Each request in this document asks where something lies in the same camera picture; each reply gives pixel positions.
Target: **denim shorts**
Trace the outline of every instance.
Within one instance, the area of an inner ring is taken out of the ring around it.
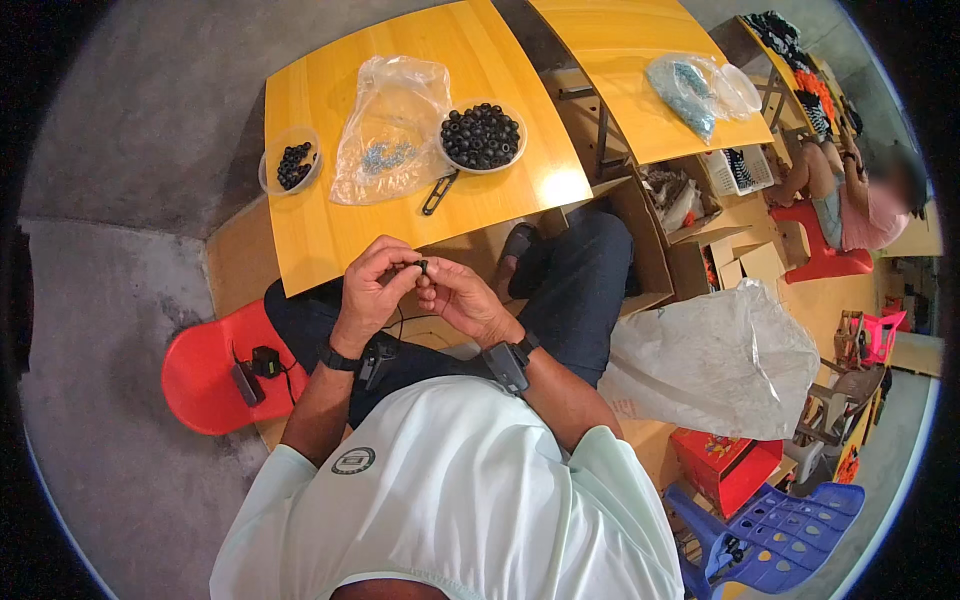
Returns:
[[[817,211],[817,220],[824,233],[827,243],[835,250],[843,250],[843,224],[840,222],[840,186],[847,180],[842,173],[834,173],[836,185],[833,191],[824,198],[812,199],[813,208]]]

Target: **white t-shirt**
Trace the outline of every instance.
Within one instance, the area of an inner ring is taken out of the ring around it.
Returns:
[[[384,398],[319,470],[279,445],[210,595],[326,599],[385,578],[458,600],[684,595],[666,514],[629,444],[597,426],[565,461],[526,402],[460,375]]]

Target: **red cardboard box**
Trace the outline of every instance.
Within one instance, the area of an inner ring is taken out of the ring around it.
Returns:
[[[670,435],[684,476],[730,518],[780,466],[783,440],[758,442],[679,427]]]

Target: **red plastic stool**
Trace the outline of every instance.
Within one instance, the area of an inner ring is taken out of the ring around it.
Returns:
[[[233,353],[250,360],[257,346],[280,352],[284,367],[294,365],[293,354],[280,340],[263,308],[263,299],[251,302],[223,319],[190,327],[177,336],[163,359],[160,381],[170,410],[184,425],[206,435],[223,435],[264,419],[285,417],[293,411],[286,375],[257,377],[266,399],[250,408],[240,396],[230,369]],[[309,380],[300,365],[289,371],[294,398]]]
[[[873,272],[874,260],[869,252],[862,249],[840,252],[827,243],[817,220],[817,211],[810,201],[797,202],[789,208],[778,206],[770,211],[770,216],[774,221],[796,221],[804,226],[806,240],[810,243],[809,262],[787,271],[783,276],[787,283]]]

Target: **wrist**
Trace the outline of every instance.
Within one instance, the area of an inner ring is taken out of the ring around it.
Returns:
[[[367,347],[368,340],[358,340],[348,335],[338,320],[330,333],[330,349],[340,354],[344,358],[357,360],[363,355],[364,348]]]
[[[519,344],[526,335],[523,325],[510,313],[504,310],[504,316],[496,322],[484,327],[484,331],[474,338],[480,349],[490,349],[500,342]]]

